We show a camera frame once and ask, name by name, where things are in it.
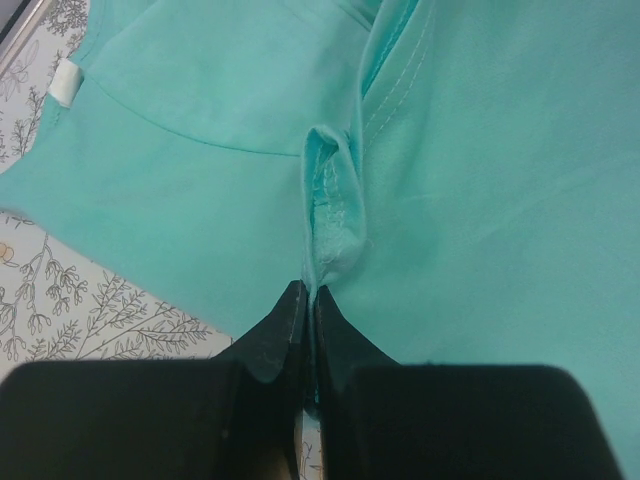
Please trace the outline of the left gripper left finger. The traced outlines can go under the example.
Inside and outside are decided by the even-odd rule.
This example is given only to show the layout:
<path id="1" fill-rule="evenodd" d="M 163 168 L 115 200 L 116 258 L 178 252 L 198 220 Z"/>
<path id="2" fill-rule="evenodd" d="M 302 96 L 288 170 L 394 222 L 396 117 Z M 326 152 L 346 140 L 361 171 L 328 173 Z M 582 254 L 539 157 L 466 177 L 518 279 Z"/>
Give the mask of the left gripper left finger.
<path id="1" fill-rule="evenodd" d="M 1 384 L 5 479 L 296 479 L 308 294 L 210 359 L 22 364 Z"/>

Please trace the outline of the teal t shirt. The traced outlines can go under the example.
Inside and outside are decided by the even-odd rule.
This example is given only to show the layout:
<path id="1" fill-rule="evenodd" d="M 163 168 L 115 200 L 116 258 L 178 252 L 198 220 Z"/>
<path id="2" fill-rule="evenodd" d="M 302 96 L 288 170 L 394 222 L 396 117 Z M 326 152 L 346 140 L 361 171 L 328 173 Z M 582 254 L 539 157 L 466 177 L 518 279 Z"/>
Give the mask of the teal t shirt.
<path id="1" fill-rule="evenodd" d="M 96 1 L 1 206 L 237 336 L 544 363 L 639 475 L 635 1 Z"/>

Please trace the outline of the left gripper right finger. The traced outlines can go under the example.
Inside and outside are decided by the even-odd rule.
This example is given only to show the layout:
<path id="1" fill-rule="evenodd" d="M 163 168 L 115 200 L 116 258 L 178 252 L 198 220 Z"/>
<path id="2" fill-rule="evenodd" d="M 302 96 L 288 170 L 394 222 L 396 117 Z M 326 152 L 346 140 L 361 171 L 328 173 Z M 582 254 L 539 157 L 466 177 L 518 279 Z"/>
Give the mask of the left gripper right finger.
<path id="1" fill-rule="evenodd" d="M 328 479 L 618 479 L 595 411 L 543 365 L 402 365 L 314 303 L 322 460 Z"/>

